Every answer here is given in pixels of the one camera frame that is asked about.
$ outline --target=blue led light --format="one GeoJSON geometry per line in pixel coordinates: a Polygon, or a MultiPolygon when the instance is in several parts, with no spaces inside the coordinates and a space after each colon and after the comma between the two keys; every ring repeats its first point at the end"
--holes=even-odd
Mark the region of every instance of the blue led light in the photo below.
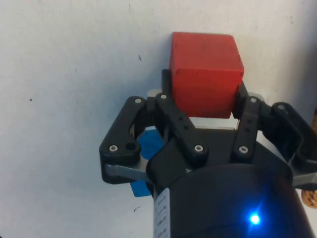
{"type": "Polygon", "coordinates": [[[250,217],[250,221],[254,224],[254,225],[258,225],[260,223],[260,217],[257,214],[252,214],[250,217]]]}

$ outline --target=silver screw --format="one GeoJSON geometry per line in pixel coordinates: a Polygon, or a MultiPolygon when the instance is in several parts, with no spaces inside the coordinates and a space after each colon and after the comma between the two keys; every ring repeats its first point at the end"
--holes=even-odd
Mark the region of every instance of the silver screw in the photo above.
{"type": "Polygon", "coordinates": [[[281,109],[281,110],[285,110],[285,106],[282,105],[282,104],[278,105],[277,108],[279,108],[279,109],[281,109]]]}
{"type": "Polygon", "coordinates": [[[202,152],[204,150],[202,145],[195,145],[194,149],[196,152],[202,152]]]}
{"type": "Polygon", "coordinates": [[[239,147],[239,151],[242,153],[242,154],[246,154],[248,153],[248,148],[246,146],[240,146],[239,147]]]}
{"type": "Polygon", "coordinates": [[[118,150],[118,147],[116,145],[109,146],[109,151],[114,152],[114,151],[117,151],[117,150],[118,150]]]}

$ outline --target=red block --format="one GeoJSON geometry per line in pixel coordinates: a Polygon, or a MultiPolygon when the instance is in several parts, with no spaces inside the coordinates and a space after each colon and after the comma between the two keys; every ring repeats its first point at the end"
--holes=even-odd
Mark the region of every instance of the red block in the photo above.
{"type": "Polygon", "coordinates": [[[229,118],[243,64],[230,35],[174,32],[173,98],[189,117],[229,118]]]}

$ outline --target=black cylindrical base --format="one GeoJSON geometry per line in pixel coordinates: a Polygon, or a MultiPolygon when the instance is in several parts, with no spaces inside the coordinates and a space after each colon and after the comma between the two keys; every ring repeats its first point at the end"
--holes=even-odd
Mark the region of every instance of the black cylindrical base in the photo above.
{"type": "Polygon", "coordinates": [[[169,194],[172,238],[315,237],[289,182],[251,165],[190,172],[169,194]]]}

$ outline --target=screw hole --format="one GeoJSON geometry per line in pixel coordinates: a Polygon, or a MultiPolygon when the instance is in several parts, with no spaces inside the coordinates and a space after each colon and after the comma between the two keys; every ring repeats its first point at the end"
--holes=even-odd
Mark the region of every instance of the screw hole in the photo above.
{"type": "Polygon", "coordinates": [[[135,150],[136,146],[134,143],[126,143],[125,148],[127,150],[135,150]]]}

